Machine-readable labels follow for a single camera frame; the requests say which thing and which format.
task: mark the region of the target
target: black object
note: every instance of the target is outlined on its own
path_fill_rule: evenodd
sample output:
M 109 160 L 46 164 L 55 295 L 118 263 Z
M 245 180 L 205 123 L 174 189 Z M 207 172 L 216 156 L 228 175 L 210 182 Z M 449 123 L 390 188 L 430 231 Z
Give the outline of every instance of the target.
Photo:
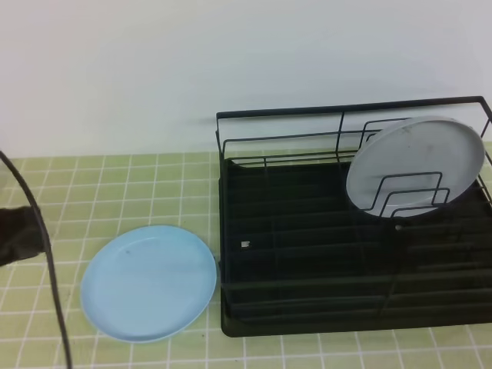
M 36 200 L 29 189 L 28 184 L 25 182 L 24 178 L 21 176 L 17 168 L 12 164 L 12 162 L 7 158 L 7 156 L 0 151 L 0 160 L 7 166 L 10 172 L 14 175 L 15 180 L 21 186 L 21 189 L 24 191 L 26 198 L 28 199 L 31 207 L 29 211 L 31 212 L 31 216 L 34 217 L 36 224 L 38 225 L 39 233 L 42 240 L 42 247 L 46 254 L 46 263 L 48 264 L 48 273 L 49 280 L 52 286 L 52 295 L 53 301 L 55 303 L 55 311 L 56 317 L 58 319 L 58 326 L 60 327 L 61 333 L 61 341 L 63 343 L 63 350 L 65 352 L 65 362 L 67 364 L 67 369 L 72 369 L 72 361 L 71 361 L 71 352 L 70 352 L 70 342 L 68 341 L 68 333 L 67 328 L 65 326 L 65 320 L 63 318 L 63 310 L 62 304 L 60 302 L 60 294 L 58 293 L 58 282 L 56 281 L 56 273 L 55 273 L 55 262 L 53 259 L 52 253 L 52 244 L 49 241 L 48 229 L 46 228 L 46 224 L 43 221 L 41 210 L 39 210 L 39 206 L 36 203 Z
M 360 136 L 360 147 L 378 131 L 369 124 L 402 119 L 344 130 L 348 113 L 472 103 L 488 117 L 483 136 L 492 112 L 482 97 L 217 113 L 223 332 L 238 337 L 491 322 L 492 200 L 482 179 L 451 203 L 445 196 L 432 204 L 438 209 L 429 213 L 379 218 L 350 203 L 344 161 L 357 149 L 340 146 L 349 134 Z M 336 130 L 220 140 L 221 119 L 324 114 L 340 116 Z M 224 154 L 228 142 L 316 135 L 332 135 L 335 149 Z M 313 158 L 320 163 L 302 164 Z M 422 173 L 395 174 L 411 175 Z M 439 184 L 415 191 L 449 192 Z
M 0 267 L 44 251 L 34 211 L 29 206 L 0 209 Z

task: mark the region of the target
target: black dish rack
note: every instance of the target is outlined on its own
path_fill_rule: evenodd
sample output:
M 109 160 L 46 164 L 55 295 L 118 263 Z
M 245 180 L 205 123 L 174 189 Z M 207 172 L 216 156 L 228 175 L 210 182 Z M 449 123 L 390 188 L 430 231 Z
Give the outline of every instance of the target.
M 369 215 L 345 192 L 348 161 L 380 130 L 376 125 L 409 118 L 414 109 L 455 105 L 481 109 L 483 137 L 492 112 L 482 97 L 217 113 L 223 332 L 241 337 L 491 322 L 492 199 L 481 177 L 447 203 L 442 173 L 432 172 L 436 187 L 415 191 L 444 196 L 428 206 L 437 209 L 411 218 Z M 367 112 L 403 118 L 344 129 L 347 116 Z M 292 115 L 335 116 L 337 126 L 221 141 L 221 120 Z M 358 148 L 343 146 L 345 135 L 355 137 Z M 333 138 L 333 149 L 226 155 L 233 142 L 315 136 Z M 486 161 L 492 162 L 488 154 Z

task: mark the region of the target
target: light blue plate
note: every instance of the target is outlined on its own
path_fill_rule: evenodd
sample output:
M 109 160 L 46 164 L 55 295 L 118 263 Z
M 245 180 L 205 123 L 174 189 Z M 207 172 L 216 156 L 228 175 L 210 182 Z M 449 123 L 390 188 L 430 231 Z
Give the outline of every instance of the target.
M 129 231 L 95 255 L 81 305 L 97 329 L 121 341 L 169 337 L 194 321 L 214 293 L 215 260 L 200 238 L 157 225 Z

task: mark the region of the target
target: white plate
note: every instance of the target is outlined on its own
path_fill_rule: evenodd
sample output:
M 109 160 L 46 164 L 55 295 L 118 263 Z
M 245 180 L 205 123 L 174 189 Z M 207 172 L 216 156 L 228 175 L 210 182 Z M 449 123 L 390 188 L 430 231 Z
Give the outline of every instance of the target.
M 459 121 L 434 116 L 405 119 L 372 136 L 358 151 L 348 171 L 347 194 L 355 206 L 383 218 L 423 214 L 435 209 L 424 208 L 432 206 L 434 195 L 434 204 L 443 204 L 446 191 L 391 196 L 390 193 L 436 188 L 439 175 L 385 179 L 376 198 L 383 177 L 442 172 L 439 188 L 450 189 L 447 196 L 447 202 L 450 202 L 473 183 L 484 164 L 484 156 L 485 148 L 480 136 Z

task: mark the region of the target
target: black cable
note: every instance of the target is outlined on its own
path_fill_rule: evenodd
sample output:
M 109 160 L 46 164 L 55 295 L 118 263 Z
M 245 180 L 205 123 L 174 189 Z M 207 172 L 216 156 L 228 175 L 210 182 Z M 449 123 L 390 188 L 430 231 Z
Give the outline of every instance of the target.
M 52 284 L 52 295 L 53 301 L 55 302 L 56 317 L 58 319 L 58 325 L 60 326 L 61 340 L 63 341 L 63 349 L 65 351 L 65 360 L 67 363 L 67 369 L 72 369 L 71 363 L 71 353 L 70 353 L 70 342 L 68 341 L 67 327 L 65 326 L 65 320 L 63 318 L 62 304 L 60 303 L 60 295 L 58 294 L 58 282 L 56 281 L 55 273 L 55 263 L 53 261 L 52 245 L 49 241 L 48 230 L 46 229 L 46 224 L 41 216 L 41 211 L 39 206 L 32 195 L 31 190 L 27 183 L 25 183 L 24 178 L 18 172 L 17 168 L 12 164 L 12 162 L 5 156 L 5 154 L 0 151 L 0 159 L 4 162 L 10 172 L 14 175 L 14 178 L 20 184 L 25 196 L 27 197 L 29 204 L 32 207 L 36 222 L 38 223 L 39 230 L 41 231 L 41 237 L 43 242 L 43 248 L 45 249 L 46 262 L 48 263 L 49 279 Z

